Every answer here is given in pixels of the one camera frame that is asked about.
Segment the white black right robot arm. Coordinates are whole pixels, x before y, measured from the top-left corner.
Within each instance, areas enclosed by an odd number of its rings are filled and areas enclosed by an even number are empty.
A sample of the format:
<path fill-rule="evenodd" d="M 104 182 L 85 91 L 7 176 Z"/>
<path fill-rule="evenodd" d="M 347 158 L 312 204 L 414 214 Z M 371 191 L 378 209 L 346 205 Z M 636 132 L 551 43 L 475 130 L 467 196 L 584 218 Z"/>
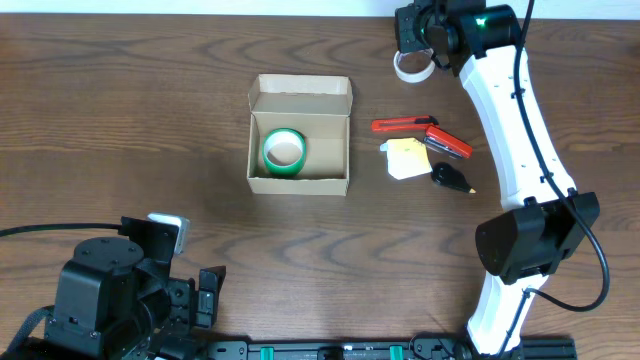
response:
<path fill-rule="evenodd" d="M 469 94 L 498 174 L 500 216 L 478 226 L 485 268 L 478 305 L 463 339 L 435 341 L 449 359 L 573 359 L 566 338 L 522 339 L 534 299 L 583 239 L 592 239 L 600 207 L 581 193 L 553 147 L 531 85 L 524 48 L 529 23 L 507 5 L 413 0 L 395 12 L 403 53 L 427 51 Z"/>

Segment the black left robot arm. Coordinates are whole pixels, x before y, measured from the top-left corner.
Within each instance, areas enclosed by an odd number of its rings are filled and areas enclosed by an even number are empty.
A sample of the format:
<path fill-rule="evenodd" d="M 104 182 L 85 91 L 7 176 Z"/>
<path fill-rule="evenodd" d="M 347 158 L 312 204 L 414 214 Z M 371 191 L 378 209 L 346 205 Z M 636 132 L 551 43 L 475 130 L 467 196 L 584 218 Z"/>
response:
<path fill-rule="evenodd" d="M 176 279 L 171 240 L 98 237 L 74 249 L 55 302 L 30 314 L 5 359 L 204 359 L 191 334 L 216 321 L 223 266 Z"/>

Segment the white tape roll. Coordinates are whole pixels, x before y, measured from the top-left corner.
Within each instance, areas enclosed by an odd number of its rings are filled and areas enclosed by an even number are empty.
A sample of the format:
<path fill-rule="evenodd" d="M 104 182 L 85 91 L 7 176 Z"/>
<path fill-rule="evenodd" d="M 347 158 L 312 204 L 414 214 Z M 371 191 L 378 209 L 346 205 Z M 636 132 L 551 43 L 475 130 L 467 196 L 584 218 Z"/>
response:
<path fill-rule="evenodd" d="M 406 72 L 401 69 L 400 63 L 401 61 L 409 56 L 409 53 L 401 53 L 397 51 L 393 58 L 393 67 L 396 73 L 396 76 L 402 80 L 403 82 L 416 84 L 427 80 L 435 71 L 436 65 L 434 61 L 431 59 L 433 55 L 433 51 L 431 49 L 428 50 L 420 50 L 417 51 L 417 54 L 422 54 L 429 61 L 427 66 L 420 70 L 419 72 Z"/>

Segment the green tape roll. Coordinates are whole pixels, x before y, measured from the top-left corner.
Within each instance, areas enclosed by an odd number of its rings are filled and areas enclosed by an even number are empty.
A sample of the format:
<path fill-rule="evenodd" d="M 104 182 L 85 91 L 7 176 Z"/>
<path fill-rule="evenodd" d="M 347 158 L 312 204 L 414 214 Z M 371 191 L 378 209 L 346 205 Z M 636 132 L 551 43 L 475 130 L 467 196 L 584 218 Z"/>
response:
<path fill-rule="evenodd" d="M 264 139 L 262 156 L 266 169 L 272 175 L 294 177 L 306 162 L 305 139 L 293 129 L 273 130 Z"/>

